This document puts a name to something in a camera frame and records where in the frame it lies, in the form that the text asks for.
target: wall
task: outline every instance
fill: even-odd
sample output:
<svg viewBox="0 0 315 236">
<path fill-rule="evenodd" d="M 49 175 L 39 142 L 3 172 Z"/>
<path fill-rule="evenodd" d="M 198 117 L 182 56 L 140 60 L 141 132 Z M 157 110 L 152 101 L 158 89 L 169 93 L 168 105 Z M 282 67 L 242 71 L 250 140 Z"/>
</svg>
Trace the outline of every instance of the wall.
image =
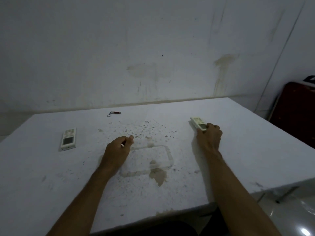
<svg viewBox="0 0 315 236">
<path fill-rule="evenodd" d="M 253 111 L 304 0 L 1 0 L 0 112 L 229 96 Z"/>
<path fill-rule="evenodd" d="M 315 75 L 315 0 L 305 6 L 257 107 L 259 112 L 272 108 L 283 86 Z"/>
</svg>

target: hand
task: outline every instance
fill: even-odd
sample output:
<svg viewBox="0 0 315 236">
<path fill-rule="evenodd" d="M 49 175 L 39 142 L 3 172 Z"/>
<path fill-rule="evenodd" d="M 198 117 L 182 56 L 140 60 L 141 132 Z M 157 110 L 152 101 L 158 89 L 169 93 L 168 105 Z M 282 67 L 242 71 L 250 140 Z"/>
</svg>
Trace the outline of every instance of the hand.
<svg viewBox="0 0 315 236">
<path fill-rule="evenodd" d="M 109 173 L 110 177 L 114 176 L 125 162 L 133 143 L 133 135 L 129 137 L 122 136 L 109 143 L 100 162 L 99 170 Z"/>
<path fill-rule="evenodd" d="M 221 136 L 222 131 L 220 130 L 220 127 L 211 123 L 207 123 L 207 130 L 204 132 L 199 128 L 197 129 L 197 142 L 206 157 L 210 154 L 222 158 L 222 155 L 219 152 Z"/>
</svg>

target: person's left hand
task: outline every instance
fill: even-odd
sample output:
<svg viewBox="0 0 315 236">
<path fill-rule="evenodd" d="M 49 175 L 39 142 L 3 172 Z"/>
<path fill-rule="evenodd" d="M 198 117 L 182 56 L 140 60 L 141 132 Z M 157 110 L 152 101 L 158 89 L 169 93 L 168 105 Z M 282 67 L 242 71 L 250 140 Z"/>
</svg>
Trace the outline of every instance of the person's left hand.
<svg viewBox="0 0 315 236">
<path fill-rule="evenodd" d="M 100 162 L 99 170 L 108 172 L 110 177 L 114 176 L 125 162 L 130 152 L 130 146 L 133 143 L 133 135 L 129 137 L 122 136 L 109 143 Z"/>
</svg>

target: person's leg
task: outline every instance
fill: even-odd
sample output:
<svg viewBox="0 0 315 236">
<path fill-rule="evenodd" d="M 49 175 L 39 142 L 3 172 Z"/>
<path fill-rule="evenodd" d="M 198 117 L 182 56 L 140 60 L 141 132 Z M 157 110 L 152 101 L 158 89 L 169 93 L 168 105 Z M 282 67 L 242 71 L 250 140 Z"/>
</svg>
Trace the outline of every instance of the person's leg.
<svg viewBox="0 0 315 236">
<path fill-rule="evenodd" d="M 229 232 L 219 208 L 212 214 L 211 219 L 199 236 L 224 236 Z"/>
<path fill-rule="evenodd" d="M 171 221 L 153 226 L 132 236 L 198 236 L 193 227 L 181 221 Z"/>
</svg>

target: remote control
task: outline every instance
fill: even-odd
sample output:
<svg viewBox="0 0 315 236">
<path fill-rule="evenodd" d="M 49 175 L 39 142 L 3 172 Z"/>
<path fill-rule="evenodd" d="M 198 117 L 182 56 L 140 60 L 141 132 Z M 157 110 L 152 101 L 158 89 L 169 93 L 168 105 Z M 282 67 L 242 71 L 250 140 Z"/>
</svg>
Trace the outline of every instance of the remote control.
<svg viewBox="0 0 315 236">
<path fill-rule="evenodd" d="M 196 128 L 200 128 L 202 131 L 206 131 L 207 130 L 207 124 L 205 124 L 204 121 L 201 120 L 201 118 L 199 118 L 199 117 L 192 117 L 190 119 L 191 119 L 191 122 L 194 124 L 194 126 Z"/>
<path fill-rule="evenodd" d="M 76 128 L 66 130 L 63 133 L 60 146 L 60 149 L 62 151 L 70 150 L 76 147 L 76 133 L 77 133 Z"/>
</svg>

